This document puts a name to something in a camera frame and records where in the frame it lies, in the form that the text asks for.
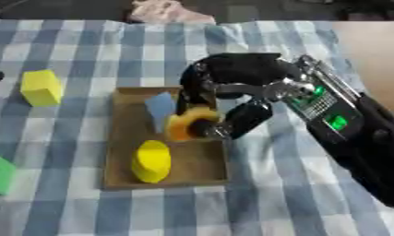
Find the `robotic hand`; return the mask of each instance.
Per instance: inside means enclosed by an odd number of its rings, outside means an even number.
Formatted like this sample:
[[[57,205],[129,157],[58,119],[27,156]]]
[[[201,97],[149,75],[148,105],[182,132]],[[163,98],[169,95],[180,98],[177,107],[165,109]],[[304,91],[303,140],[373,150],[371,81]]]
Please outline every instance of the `robotic hand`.
[[[316,141],[369,193],[394,207],[394,116],[358,94],[308,55],[294,63],[277,53],[223,53],[190,65],[181,78],[177,115],[209,98],[251,100],[222,121],[196,119],[193,137],[238,138],[272,116],[282,101],[305,122]]]

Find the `brown tray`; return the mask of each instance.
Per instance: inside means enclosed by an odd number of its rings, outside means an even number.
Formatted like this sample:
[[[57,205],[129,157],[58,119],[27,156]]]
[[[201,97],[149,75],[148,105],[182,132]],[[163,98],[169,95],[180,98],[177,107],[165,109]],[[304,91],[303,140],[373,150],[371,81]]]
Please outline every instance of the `brown tray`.
[[[113,93],[105,189],[224,184],[228,180],[226,153],[221,141],[173,143],[154,133],[152,117],[143,101],[164,91],[175,96],[178,88],[118,88]],[[171,172],[159,183],[143,183],[130,169],[137,148],[149,139],[163,141],[171,151]]]

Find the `checkered tablecloth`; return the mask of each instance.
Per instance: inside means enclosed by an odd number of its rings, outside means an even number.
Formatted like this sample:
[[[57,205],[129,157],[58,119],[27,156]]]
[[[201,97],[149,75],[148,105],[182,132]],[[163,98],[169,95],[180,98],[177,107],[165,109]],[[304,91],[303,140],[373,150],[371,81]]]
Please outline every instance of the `checkered tablecloth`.
[[[0,236],[394,235],[394,210],[327,157],[282,104],[229,145],[232,180],[224,186],[100,189],[113,90],[175,86],[189,63],[221,52],[289,60],[309,53],[363,87],[324,22],[0,20],[0,156],[18,167],[0,196]],[[60,106],[32,108],[18,92],[20,77],[45,68],[65,95]]]

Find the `yellow cube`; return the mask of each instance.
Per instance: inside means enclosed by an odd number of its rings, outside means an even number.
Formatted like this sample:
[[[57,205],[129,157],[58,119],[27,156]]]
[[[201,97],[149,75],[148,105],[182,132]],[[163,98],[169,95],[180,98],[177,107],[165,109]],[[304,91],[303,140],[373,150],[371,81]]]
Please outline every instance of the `yellow cube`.
[[[25,72],[20,91],[33,107],[57,105],[63,95],[62,85],[52,70]]]

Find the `orange object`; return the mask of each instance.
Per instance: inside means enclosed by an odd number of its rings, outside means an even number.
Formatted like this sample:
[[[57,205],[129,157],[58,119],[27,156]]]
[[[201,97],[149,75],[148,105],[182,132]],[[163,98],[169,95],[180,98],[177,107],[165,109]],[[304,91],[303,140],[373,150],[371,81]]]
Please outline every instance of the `orange object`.
[[[171,115],[165,126],[165,134],[172,141],[188,141],[197,138],[189,134],[188,128],[198,119],[217,122],[220,120],[220,116],[209,107],[194,107],[182,115]]]

